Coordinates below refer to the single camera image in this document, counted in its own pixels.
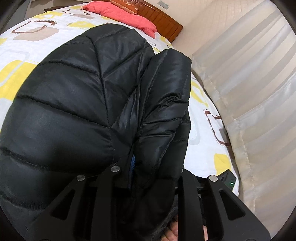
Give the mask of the person's hand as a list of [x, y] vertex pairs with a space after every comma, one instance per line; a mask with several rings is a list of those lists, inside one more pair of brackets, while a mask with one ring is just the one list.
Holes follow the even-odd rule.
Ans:
[[166, 227], [161, 236], [161, 241], [177, 241], [178, 240], [178, 221], [179, 217], [176, 215], [170, 224]]

